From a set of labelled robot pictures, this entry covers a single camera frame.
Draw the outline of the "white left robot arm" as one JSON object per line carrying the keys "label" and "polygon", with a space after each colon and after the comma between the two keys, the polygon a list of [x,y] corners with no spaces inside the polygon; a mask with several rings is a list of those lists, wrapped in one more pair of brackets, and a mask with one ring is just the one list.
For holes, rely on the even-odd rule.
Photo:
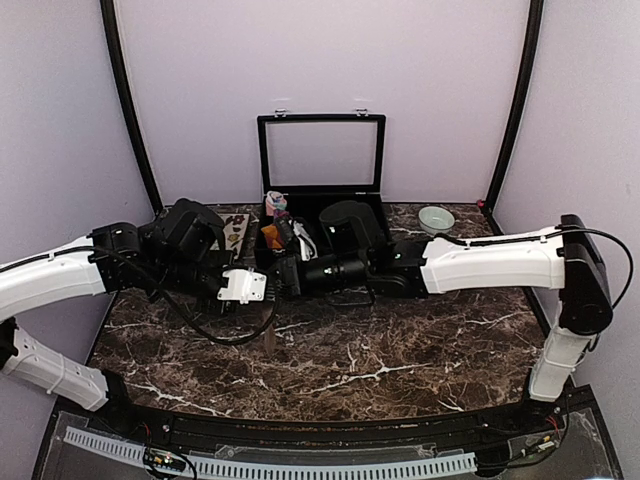
{"label": "white left robot arm", "polygon": [[100,412],[120,436],[141,427],[122,378],[81,365],[37,341],[17,315],[59,301],[130,288],[222,304],[262,302],[266,274],[237,265],[226,247],[224,221],[210,208],[180,199],[152,222],[120,222],[93,230],[64,246],[1,267],[1,372]]}

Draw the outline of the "magenta striped sock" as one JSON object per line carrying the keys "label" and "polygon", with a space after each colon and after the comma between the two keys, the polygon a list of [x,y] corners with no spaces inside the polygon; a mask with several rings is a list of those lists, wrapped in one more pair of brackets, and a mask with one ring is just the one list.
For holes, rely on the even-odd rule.
{"label": "magenta striped sock", "polygon": [[266,247],[270,250],[282,250],[285,248],[279,230],[275,224],[270,224],[261,228]]}

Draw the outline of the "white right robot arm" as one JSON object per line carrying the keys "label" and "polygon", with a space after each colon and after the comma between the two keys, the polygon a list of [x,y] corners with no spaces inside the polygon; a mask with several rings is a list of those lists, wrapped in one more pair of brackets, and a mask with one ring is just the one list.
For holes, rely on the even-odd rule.
{"label": "white right robot arm", "polygon": [[577,215],[524,234],[426,241],[389,241],[366,204],[338,202],[322,213],[329,254],[277,258],[273,268],[291,296],[364,285],[374,294],[425,298],[479,288],[536,287],[557,291],[560,311],[529,376],[528,397],[510,413],[521,434],[534,432],[586,351],[612,322],[606,267],[594,231]]}

